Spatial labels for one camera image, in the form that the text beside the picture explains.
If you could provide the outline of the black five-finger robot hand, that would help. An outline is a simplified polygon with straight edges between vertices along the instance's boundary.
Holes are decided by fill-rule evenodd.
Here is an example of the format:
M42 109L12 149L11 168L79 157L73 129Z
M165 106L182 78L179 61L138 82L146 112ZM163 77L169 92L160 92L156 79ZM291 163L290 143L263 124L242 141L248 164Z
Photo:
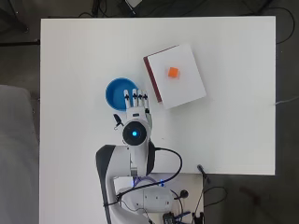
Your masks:
M142 121L146 126L152 129L152 118L150 114L149 97L145 91L132 89L132 95L129 95L128 90L123 91L125 102L126 120L122 121L121 117L114 114L116 120L115 130L119 127L124 127L130 121Z

